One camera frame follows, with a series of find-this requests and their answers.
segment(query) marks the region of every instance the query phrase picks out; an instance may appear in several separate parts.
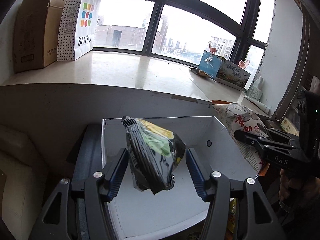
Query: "windowsill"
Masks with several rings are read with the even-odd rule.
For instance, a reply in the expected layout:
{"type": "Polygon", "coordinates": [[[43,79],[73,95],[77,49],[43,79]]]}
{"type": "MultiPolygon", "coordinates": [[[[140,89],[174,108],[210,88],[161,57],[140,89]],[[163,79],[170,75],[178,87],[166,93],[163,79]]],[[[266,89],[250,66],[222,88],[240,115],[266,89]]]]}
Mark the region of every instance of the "windowsill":
{"type": "Polygon", "coordinates": [[[17,73],[2,86],[30,83],[79,83],[152,90],[211,101],[241,103],[267,116],[243,98],[244,93],[192,73],[171,61],[118,52],[93,51],[76,61],[59,61],[44,69],[17,73]]]}

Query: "white tube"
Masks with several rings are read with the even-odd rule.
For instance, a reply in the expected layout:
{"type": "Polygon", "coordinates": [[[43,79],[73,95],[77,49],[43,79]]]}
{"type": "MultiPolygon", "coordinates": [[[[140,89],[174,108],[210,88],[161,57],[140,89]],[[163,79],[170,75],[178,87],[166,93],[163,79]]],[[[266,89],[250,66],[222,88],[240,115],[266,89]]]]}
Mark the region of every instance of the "white tube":
{"type": "Polygon", "coordinates": [[[257,100],[254,100],[248,96],[243,96],[244,98],[248,99],[251,103],[253,103],[255,106],[257,106],[258,108],[260,108],[263,112],[265,112],[266,114],[269,113],[270,111],[270,108],[268,106],[266,106],[265,104],[257,101],[257,100]]]}

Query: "building door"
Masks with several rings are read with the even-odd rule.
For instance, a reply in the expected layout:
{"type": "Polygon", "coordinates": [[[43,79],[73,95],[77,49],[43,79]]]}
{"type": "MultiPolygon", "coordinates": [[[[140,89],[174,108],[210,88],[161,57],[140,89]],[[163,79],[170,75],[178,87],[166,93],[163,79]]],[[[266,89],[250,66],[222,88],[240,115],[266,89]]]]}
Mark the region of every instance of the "building door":
{"type": "Polygon", "coordinates": [[[118,47],[119,46],[121,33],[122,33],[122,31],[113,31],[112,47],[118,47]]]}

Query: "sky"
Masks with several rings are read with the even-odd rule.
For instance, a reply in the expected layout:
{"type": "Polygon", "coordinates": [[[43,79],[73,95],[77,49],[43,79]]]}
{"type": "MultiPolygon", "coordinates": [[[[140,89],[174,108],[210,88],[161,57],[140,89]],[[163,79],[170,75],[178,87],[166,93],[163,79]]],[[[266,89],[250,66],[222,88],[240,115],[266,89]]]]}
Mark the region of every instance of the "sky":
{"type": "MultiPolygon", "coordinates": [[[[241,23],[245,0],[201,0],[241,23]]],[[[141,27],[146,14],[151,14],[154,3],[144,0],[102,0],[99,15],[104,16],[104,25],[141,27]]],[[[261,0],[258,23],[254,39],[267,42],[273,15],[274,0],[261,0]]],[[[186,11],[164,6],[163,15],[168,16],[167,40],[172,38],[187,49],[202,52],[212,36],[235,40],[235,37],[216,26],[186,11]]]]}

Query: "hand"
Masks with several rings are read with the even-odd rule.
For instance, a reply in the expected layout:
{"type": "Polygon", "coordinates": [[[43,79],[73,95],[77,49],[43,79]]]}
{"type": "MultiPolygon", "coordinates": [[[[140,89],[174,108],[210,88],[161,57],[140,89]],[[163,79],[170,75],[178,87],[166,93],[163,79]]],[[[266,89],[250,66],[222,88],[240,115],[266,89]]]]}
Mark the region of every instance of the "hand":
{"type": "Polygon", "coordinates": [[[290,191],[288,190],[289,187],[296,190],[301,190],[301,196],[297,199],[297,204],[301,207],[305,207],[308,203],[311,203],[313,199],[320,195],[319,178],[310,176],[305,182],[302,179],[297,178],[292,178],[289,180],[285,174],[285,170],[283,169],[281,169],[280,175],[279,198],[281,201],[290,196],[290,191]]]}

